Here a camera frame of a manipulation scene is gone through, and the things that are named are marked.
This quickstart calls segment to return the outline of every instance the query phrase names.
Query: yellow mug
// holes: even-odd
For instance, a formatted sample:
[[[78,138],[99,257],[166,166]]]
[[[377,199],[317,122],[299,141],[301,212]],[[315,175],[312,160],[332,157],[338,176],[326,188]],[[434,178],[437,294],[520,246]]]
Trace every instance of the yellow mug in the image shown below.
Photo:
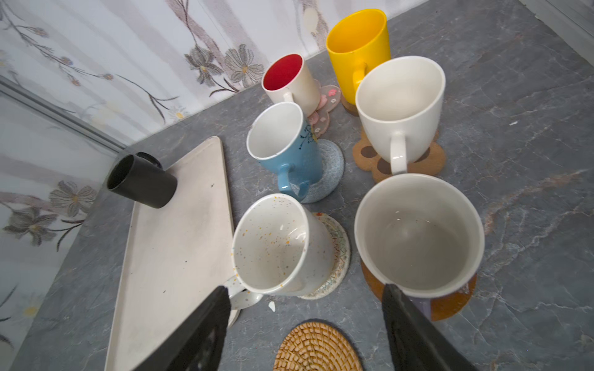
[[[384,12],[365,9],[338,22],[326,38],[326,49],[343,97],[352,105],[365,75],[390,60],[387,24]]]

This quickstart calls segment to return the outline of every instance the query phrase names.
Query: paw-shaped coaster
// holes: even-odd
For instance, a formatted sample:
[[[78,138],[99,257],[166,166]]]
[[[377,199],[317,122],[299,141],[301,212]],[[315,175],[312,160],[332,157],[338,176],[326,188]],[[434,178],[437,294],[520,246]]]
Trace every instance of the paw-shaped coaster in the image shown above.
[[[409,173],[437,175],[443,169],[446,164],[446,153],[435,142],[438,136],[439,132],[436,132],[426,152],[417,161],[408,164]],[[376,183],[392,176],[390,163],[375,151],[363,129],[361,129],[361,140],[353,147],[353,158],[361,170],[371,172]]]

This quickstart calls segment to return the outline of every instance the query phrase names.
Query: wall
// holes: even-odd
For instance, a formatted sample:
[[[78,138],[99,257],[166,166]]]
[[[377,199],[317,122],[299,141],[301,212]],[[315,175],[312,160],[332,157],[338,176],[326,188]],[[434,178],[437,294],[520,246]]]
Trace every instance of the wall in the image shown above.
[[[520,0],[594,66],[594,0]]]
[[[425,0],[0,0],[0,74],[131,144],[325,50],[365,8]]]
[[[114,159],[0,94],[0,371],[16,356]]]

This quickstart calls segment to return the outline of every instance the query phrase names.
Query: woven rattan coaster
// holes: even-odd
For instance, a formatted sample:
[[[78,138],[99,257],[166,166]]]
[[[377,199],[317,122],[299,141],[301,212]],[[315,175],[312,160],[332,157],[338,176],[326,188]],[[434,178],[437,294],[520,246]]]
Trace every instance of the woven rattan coaster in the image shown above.
[[[365,281],[369,285],[369,288],[381,301],[381,298],[384,294],[384,284],[371,273],[365,263],[363,263],[363,260],[361,261],[361,269],[363,270],[363,277],[365,277]],[[464,308],[464,306],[470,301],[472,293],[475,291],[475,286],[476,274],[472,276],[467,284],[465,284],[455,293],[451,293],[444,297],[431,299],[431,320],[441,321],[442,319],[452,317],[461,311],[462,308]]]
[[[446,153],[435,142],[438,135],[439,132],[436,132],[433,142],[416,162],[408,164],[409,173],[437,175],[443,169],[446,165]],[[376,183],[392,176],[390,164],[375,151],[363,129],[361,129],[361,140],[353,147],[353,157],[355,164],[361,170],[371,172]]]
[[[287,335],[276,353],[274,371],[362,371],[349,341],[321,322],[306,322]]]

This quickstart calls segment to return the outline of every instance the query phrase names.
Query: white tray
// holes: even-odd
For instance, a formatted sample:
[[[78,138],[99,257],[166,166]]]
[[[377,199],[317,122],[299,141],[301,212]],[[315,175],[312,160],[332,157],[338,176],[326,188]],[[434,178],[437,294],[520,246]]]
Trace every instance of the white tray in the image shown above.
[[[135,368],[233,276],[233,220],[221,140],[205,140],[167,171],[178,179],[167,205],[134,203],[108,371]],[[237,315],[231,313],[229,325]]]

